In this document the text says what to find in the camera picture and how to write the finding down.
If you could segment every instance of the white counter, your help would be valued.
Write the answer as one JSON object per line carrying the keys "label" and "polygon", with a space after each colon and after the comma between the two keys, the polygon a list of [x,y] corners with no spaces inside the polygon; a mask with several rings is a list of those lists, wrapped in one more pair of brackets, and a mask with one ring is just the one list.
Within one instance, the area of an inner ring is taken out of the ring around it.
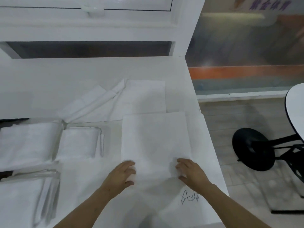
{"label": "white counter", "polygon": [[[96,84],[109,90],[122,78],[164,80],[167,112],[186,112],[194,161],[204,169],[212,183],[228,194],[184,58],[14,60],[2,67],[1,71],[0,104],[7,106],[0,112],[1,119],[51,117],[57,109]],[[49,227],[53,227],[85,200],[120,162],[121,123],[85,124],[102,129],[105,135],[104,157],[94,161],[61,164],[57,213]],[[180,183],[173,191],[164,192],[164,197],[154,196],[150,199],[132,195],[132,189],[128,189],[106,206],[94,227],[146,226],[159,211],[162,211],[159,219],[153,220],[158,227],[187,227],[220,222],[215,211],[202,197],[199,198],[199,210],[196,206],[189,207],[190,202],[188,206],[180,205],[184,189],[186,187]],[[199,224],[196,224],[197,219],[192,219],[193,214],[200,217]]]}

